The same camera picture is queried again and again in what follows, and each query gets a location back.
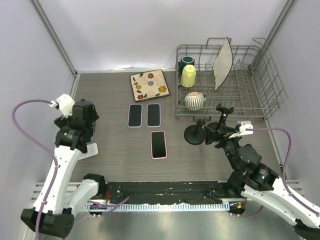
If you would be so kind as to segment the black phone stand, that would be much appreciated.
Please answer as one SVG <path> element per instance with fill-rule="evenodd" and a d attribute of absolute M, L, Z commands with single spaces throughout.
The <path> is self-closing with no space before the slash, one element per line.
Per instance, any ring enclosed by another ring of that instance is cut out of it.
<path fill-rule="evenodd" d="M 193 121 L 195 124 L 188 126 L 184 130 L 183 136 L 187 143 L 196 146 L 202 144 L 206 139 L 206 133 L 203 129 L 203 126 L 206 124 L 206 120 L 204 118 L 194 118 Z"/>
<path fill-rule="evenodd" d="M 215 131 L 219 130 L 221 128 L 221 126 L 226 125 L 226 119 L 229 114 L 232 114 L 234 112 L 234 107 L 228 108 L 228 107 L 222 106 L 222 104 L 219 103 L 216 106 L 216 110 L 218 112 L 221 112 L 219 122 L 212 122 L 207 125 L 208 128 L 215 130 Z"/>

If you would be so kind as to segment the white phone stand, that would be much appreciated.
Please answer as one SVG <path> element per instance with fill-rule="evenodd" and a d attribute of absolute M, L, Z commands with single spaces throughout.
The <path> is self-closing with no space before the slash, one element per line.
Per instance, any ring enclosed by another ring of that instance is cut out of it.
<path fill-rule="evenodd" d="M 143 106 L 141 104 L 130 104 L 128 109 L 127 126 L 129 128 L 140 128 L 142 126 Z"/>
<path fill-rule="evenodd" d="M 90 143 L 87 145 L 87 153 L 81 153 L 79 156 L 79 160 L 96 156 L 98 153 L 99 149 L 97 143 Z"/>

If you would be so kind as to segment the metal dish rack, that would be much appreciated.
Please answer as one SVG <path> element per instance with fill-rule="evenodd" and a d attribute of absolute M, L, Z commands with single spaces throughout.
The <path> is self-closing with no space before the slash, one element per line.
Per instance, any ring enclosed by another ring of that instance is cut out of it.
<path fill-rule="evenodd" d="M 234 108 L 235 119 L 267 120 L 274 115 L 287 98 L 278 73 L 270 44 L 265 38 L 253 38 L 251 44 L 231 44 L 233 62 L 228 76 L 216 87 L 214 63 L 223 52 L 225 38 L 210 37 L 205 44 L 181 44 L 176 48 L 176 117 L 218 118 L 216 106 Z M 181 84 L 180 64 L 183 57 L 194 59 L 195 84 L 190 88 Z M 206 95 L 204 106 L 191 111 L 185 97 L 191 92 Z"/>

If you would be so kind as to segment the pink case phone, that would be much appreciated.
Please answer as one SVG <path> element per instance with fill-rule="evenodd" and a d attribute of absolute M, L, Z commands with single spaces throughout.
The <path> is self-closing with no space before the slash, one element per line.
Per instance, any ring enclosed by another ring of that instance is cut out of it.
<path fill-rule="evenodd" d="M 153 159 L 165 159 L 167 157 L 166 134 L 164 131 L 152 131 L 150 144 Z"/>

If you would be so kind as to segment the lavender case phone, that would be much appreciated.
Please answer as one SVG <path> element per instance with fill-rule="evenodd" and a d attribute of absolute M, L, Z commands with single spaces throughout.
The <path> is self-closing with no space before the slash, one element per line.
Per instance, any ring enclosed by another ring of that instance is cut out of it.
<path fill-rule="evenodd" d="M 147 105 L 146 126 L 148 128 L 159 128 L 161 126 L 161 105 L 159 103 Z"/>

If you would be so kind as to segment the floral square plate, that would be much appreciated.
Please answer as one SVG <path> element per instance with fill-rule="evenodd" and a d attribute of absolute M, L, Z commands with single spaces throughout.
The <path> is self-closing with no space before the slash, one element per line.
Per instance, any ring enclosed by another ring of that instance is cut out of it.
<path fill-rule="evenodd" d="M 163 98 L 170 95 L 162 69 L 150 70 L 130 75 L 130 84 L 135 102 Z"/>

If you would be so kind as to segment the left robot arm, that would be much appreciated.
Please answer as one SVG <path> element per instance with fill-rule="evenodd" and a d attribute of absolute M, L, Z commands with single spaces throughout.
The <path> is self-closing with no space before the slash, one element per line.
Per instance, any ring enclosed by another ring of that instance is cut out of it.
<path fill-rule="evenodd" d="M 54 151 L 50 151 L 20 125 L 16 125 L 23 135 L 52 157 L 39 196 L 32 208 L 22 210 L 20 219 L 35 232 L 36 239 L 39 234 L 64 239 L 70 234 L 76 215 L 83 205 L 91 198 L 102 199 L 106 195 L 107 185 L 104 176 L 88 173 L 80 185 L 66 195 L 76 163 L 99 152 L 97 144 L 91 142 L 99 116 L 91 101 L 74 101 L 67 94 L 50 101 L 49 105 L 61 112 L 61 116 L 54 120 L 54 124 L 59 128 L 55 136 Z"/>

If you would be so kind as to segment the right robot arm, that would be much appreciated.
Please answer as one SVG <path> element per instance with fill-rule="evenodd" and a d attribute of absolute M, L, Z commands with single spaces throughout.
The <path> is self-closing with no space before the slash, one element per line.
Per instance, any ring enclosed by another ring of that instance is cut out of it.
<path fill-rule="evenodd" d="M 216 143 L 223 149 L 232 173 L 225 184 L 226 193 L 233 198 L 249 198 L 274 212 L 291 225 L 305 240 L 320 238 L 320 208 L 291 187 L 284 176 L 279 176 L 261 162 L 262 157 L 251 144 L 239 145 L 243 136 L 256 132 L 250 121 L 232 128 L 222 125 L 215 129 L 210 123 L 204 127 L 205 144 Z"/>

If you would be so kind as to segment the striped round mug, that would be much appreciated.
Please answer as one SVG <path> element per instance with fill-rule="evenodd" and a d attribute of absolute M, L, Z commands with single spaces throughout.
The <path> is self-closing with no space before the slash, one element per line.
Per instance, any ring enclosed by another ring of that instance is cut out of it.
<path fill-rule="evenodd" d="M 199 111 L 204 107 L 206 100 L 207 96 L 204 93 L 190 92 L 184 97 L 184 104 L 189 111 Z"/>

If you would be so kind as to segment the yellow faceted cup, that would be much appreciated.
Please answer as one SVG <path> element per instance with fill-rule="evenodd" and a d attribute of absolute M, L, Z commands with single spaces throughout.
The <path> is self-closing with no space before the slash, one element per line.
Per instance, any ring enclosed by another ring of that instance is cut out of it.
<path fill-rule="evenodd" d="M 181 74 L 180 84 L 185 88 L 191 88 L 196 82 L 197 70 L 194 65 L 187 64 Z"/>

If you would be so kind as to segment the white curved plate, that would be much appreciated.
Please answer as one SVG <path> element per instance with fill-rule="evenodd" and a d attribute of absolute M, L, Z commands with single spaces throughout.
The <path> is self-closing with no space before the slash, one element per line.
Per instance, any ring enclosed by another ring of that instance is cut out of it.
<path fill-rule="evenodd" d="M 213 73 L 215 80 L 215 91 L 223 84 L 228 77 L 233 66 L 233 52 L 228 37 L 225 38 L 224 44 L 213 63 Z"/>

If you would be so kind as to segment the dark green mug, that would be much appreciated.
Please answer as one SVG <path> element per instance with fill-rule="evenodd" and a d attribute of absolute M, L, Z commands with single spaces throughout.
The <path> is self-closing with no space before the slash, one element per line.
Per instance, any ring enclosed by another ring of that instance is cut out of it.
<path fill-rule="evenodd" d="M 178 62 L 178 72 L 181 75 L 186 65 L 195 65 L 195 59 L 192 56 L 183 56 Z"/>

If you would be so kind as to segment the black mounting base plate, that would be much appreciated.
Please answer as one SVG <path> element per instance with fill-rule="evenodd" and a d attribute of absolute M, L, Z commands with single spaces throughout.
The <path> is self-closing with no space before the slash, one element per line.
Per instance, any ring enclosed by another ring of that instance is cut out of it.
<path fill-rule="evenodd" d="M 219 181 L 118 181 L 108 182 L 105 192 L 112 204 L 129 197 L 126 203 L 131 205 L 217 204 L 243 198 L 228 192 L 227 184 Z"/>

